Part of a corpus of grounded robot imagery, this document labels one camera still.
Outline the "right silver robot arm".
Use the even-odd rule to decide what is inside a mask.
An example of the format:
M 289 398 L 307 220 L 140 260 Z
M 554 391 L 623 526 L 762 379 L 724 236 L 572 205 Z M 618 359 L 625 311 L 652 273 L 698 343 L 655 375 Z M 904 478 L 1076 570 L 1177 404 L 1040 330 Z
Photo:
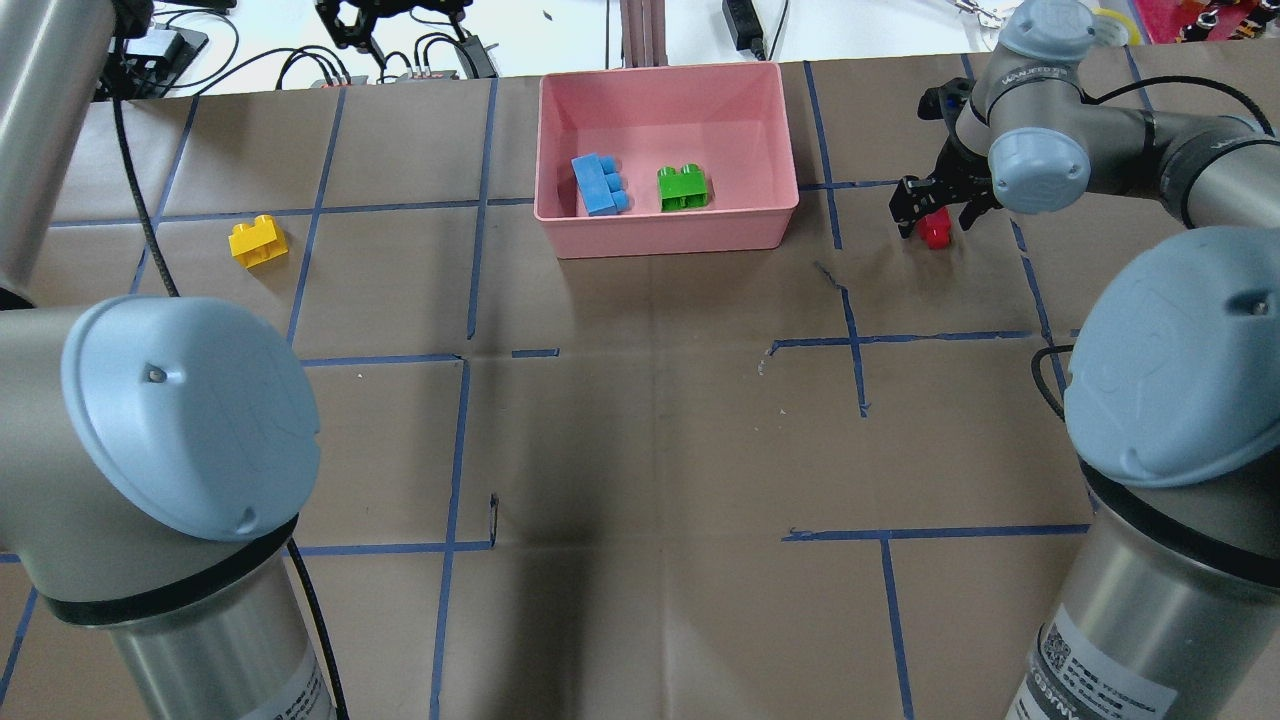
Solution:
M 925 92 L 934 169 L 890 201 L 909 237 L 956 202 L 1153 199 L 1184 231 L 1106 287 L 1062 419 L 1098 501 L 1010 719 L 1212 719 L 1277 632 L 1277 140 L 1257 118 L 1107 108 L 1079 86 L 1079 1 L 1025 1 L 975 83 Z

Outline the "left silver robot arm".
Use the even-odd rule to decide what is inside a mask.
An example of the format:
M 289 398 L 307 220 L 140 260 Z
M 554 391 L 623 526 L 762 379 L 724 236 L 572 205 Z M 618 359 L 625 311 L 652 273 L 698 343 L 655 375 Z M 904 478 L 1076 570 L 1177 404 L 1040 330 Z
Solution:
M 3 4 L 3 548 L 152 719 L 348 719 L 283 556 L 319 469 L 306 365 L 221 299 L 26 292 L 108 46 L 151 9 Z

